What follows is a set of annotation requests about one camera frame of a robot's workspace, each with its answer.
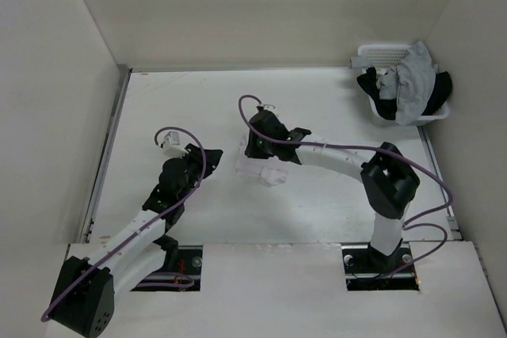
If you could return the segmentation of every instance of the black fabric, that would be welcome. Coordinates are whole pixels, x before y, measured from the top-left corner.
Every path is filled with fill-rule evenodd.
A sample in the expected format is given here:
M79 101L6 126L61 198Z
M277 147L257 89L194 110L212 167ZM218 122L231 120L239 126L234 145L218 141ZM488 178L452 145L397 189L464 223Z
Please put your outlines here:
M398 106L396 99L380 99L380 90L377 89L377 70L375 67L369 67L365 74L357 77L357 83L361 89L373 99L375 108L380 116L386 120L396 120L396 111ZM449 98L452 92L452 80L447 71L436 75L435 86L428 104L422 115L433 115L438 111L444 102Z
M386 120L396 119L396 110L398 109L396 100L380 99L380 90L377 89L377 70L375 67L368 68L365 74L357 77L357 83L361 89L373 99L375 108L380 116Z
M436 75L435 87L422 115L433 115L438 111L452 92L452 80L447 71Z

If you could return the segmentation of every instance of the white platform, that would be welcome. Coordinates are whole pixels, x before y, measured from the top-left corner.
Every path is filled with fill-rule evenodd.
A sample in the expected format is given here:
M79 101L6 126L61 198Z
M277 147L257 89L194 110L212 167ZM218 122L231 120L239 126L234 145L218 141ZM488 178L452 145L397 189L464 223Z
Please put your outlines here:
M429 167L416 127L370 123L368 98L356 76L347 69L133 74L91 241L105 241L121 230L157 184L167 158L154 145L153 134L167 125L188 128L204 147L224 150L218 169L187 201L186 212L170 231L180 244L368 241L374 213L356 181L293 165L286 184L265 188L237 177L233 168L247 131L237 108L245 93L275 104L289 129L306 127L338 143L392 142L405 156ZM245 102L249 115L255 113L254 106ZM364 160L371 156L364 154ZM444 202L440 189L420 178L409 216ZM448 229L445 211L425 221ZM440 240L441 232L415 229L405 233L405 239Z
M101 338L505 337L470 242L416 264L418 292L347 291L339 245L205 245L203 258L200 292L126 294ZM49 322L46 338L78 337Z

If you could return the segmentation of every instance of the purple cable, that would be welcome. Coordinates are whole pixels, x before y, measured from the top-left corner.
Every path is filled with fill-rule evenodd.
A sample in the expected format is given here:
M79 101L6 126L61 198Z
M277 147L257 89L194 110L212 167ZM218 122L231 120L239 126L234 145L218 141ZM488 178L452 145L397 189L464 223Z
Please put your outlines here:
M186 280L188 281L188 283L186 284L176 284L176 283L160 283L160 282L146 282L146 283L139 283L137 284L135 287L136 288L144 288L144 287L166 287L166 288L180 288L180 289L188 289L188 288L191 288L193 287L194 285L194 281L193 279L188 276L188 275L184 275L180 272L154 272L152 273L152 275L164 275L164 276L172 276L172 277L179 277L183 280Z
M201 173L201 175L199 177L199 180L197 180L197 182L196 182L196 185L194 186L194 188L186 196L184 196L182 199L180 199L179 201L177 201L173 206L169 207L167 210L164 210L162 213L160 213L156 217L153 217L148 222L146 222L144 225L142 225L139 228L139 232L144 231L147 227L149 227L155 221L159 220L160 218L165 217L171 211L173 211L173 210L177 209L178 207L180 207L199 188L200 183L204 179L204 175L206 173L206 153L204 152L203 145L200 143L199 139L192 132L189 132L189 131L187 131L187 130L185 130L183 128L179 128L179 127L164 127L164 128L161 128L160 130L158 130L155 133L155 137L154 137L155 144L158 145L157 137L162 132L168 131L168 130L182 132L182 133L184 133L185 135L189 136L190 138L192 138L195 141L195 143L198 145L198 147L200 149L200 153L202 154L202 157L203 157L203 170L202 170L202 173ZM86 277L88 277L90 275L90 273L92 273L93 271L95 271L95 269L97 269L99 266L101 266L107 260L111 259L111 257L113 257L116 253L118 253L128 243L130 243L132 241L132 239L134 239L139 234L139 232L133 233L131 236L129 236L127 239L125 239L123 242L121 242L116 248L112 249L110 253L108 253L106 256L104 256L102 259L100 259L97 263L95 263L90 268L88 268L85 272L83 272L82 275L80 275L71 285L69 285L69 287L67 287L66 290L64 290L57 298L55 298L55 301L53 301L48 306L48 308L44 311L44 313L40 317L40 320L42 322L48 322L51 319L49 317L49 315L55 309L55 307L59 303L61 303L61 301L66 296L68 296L68 294L70 292L72 292L72 290L74 288L76 288L76 286L79 285L81 281L83 281Z
M414 264L416 261L419 261L420 259L424 259L425 257L427 257L428 255L431 255L432 253L434 253L435 251L437 251L440 247L442 247L445 244L445 242L448 239L448 234L447 234L447 231L445 231L445 229L443 227L441 227L441 226L438 226L438 225L435 225L435 224L432 224L432 223L418 223L417 225L408 226L411 222L415 221L416 219L424 217L425 215L428 215L428 214L432 214L432 213L434 213L436 211L443 210L443 209L445 209L445 208L447 208L447 207L449 207L449 206L452 205L452 201L454 200L454 195L452 194L452 190L440 178L438 178L436 175L434 175L433 173L431 173L429 170L427 170L423 166L419 165L417 162L414 162L414 161L410 160L409 158L406 158L406 157L402 156L401 154L396 154L395 152L391 152L391 151L385 150L383 148L377 148L377 147L374 147L374 146L352 146L352 145L340 145L340 144L324 144L324 143L321 143L321 142L293 142L293 141L289 141L289 140L277 140L277 139L270 138L269 136L263 135L261 132L257 131L254 128L254 126L252 126L250 124L250 122L248 121L248 119L246 118L246 115L245 115L245 113L243 111L243 107L242 107L242 102L243 102L244 99L254 99L259 104L262 104L262 101L258 97L254 96L254 95L249 95L249 94L242 95L239 98L239 100L238 100L238 108L239 108L239 114L241 115L241 117L243 119L243 122L245 122L246 126L255 135L259 136L260 138L263 138L267 142L273 142L275 144L285 144L285 145L288 145L288 146L318 146L320 148L332 148L332 149L335 149L335 150L369 150L369 151L373 151L373 152L376 152L376 153L379 153L379 154L385 154L386 156L390 156L392 158L395 158L395 159L397 159L397 160L399 160L401 162L404 162L404 163L406 163L406 164L408 164L410 166L413 166L415 169L420 170L426 176L428 176L429 178L431 178L432 180L434 180L435 182L437 182L445 190L445 192L448 195L448 200L447 200L446 203L444 203L441 206L429 209L427 211L422 211L421 213L415 215L414 217L407 219L403 223L403 229L405 231L412 230L413 228L416 228L416 227L423 227L423 226L425 226L425 227L435 227L435 228L437 228L439 230L442 230L442 231L444 231L444 239L442 240L442 242L437 247L435 247L434 249L428 251L427 253L425 253L425 254L423 254L423 255L421 255L421 256L413 259L412 261L410 261L407 264L404 264L400 268L396 268L393 272L385 275L386 277L392 276L394 273L397 273L397 272L401 271L402 269L405 269L405 268L411 266L412 264Z

